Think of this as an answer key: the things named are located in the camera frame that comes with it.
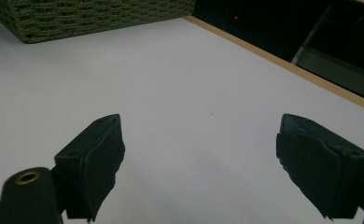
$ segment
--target woven basket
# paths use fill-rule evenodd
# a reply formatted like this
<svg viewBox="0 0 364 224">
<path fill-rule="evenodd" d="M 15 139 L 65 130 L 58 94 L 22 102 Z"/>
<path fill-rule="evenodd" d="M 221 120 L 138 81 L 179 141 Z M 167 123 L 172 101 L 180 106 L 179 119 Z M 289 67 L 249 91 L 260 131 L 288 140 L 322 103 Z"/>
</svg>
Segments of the woven basket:
<svg viewBox="0 0 364 224">
<path fill-rule="evenodd" d="M 0 0 L 0 22 L 24 43 L 190 15 L 195 0 Z"/>
</svg>

